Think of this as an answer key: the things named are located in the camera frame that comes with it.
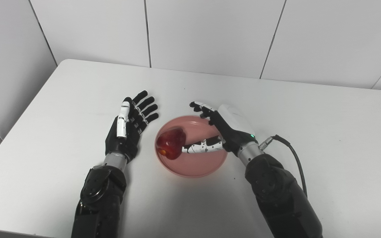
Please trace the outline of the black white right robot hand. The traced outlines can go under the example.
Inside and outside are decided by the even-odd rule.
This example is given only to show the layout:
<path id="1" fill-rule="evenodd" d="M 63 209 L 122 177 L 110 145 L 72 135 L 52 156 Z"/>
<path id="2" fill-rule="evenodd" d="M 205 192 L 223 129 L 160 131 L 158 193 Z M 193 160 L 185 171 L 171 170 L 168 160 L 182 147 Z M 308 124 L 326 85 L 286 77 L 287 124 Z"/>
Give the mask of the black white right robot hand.
<path id="1" fill-rule="evenodd" d="M 207 119 L 208 124 L 217 129 L 219 136 L 184 145 L 181 149 L 183 153 L 209 153 L 224 149 L 237 156 L 246 144 L 257 143 L 254 130 L 237 108 L 228 104 L 214 108 L 199 101 L 192 101 L 190 107 L 195 112 L 200 112 L 200 117 Z"/>

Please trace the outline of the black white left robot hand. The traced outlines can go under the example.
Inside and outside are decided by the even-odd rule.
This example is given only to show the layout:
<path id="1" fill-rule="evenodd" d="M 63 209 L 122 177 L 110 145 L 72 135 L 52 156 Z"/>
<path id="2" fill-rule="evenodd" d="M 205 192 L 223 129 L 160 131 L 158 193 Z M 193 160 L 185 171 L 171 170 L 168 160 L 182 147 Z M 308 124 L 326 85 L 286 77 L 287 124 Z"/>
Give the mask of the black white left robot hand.
<path id="1" fill-rule="evenodd" d="M 105 140 L 105 154 L 125 155 L 127 162 L 132 161 L 139 151 L 141 134 L 150 122 L 159 117 L 158 105 L 146 90 L 133 99 L 124 98 L 120 111 L 115 117 Z"/>

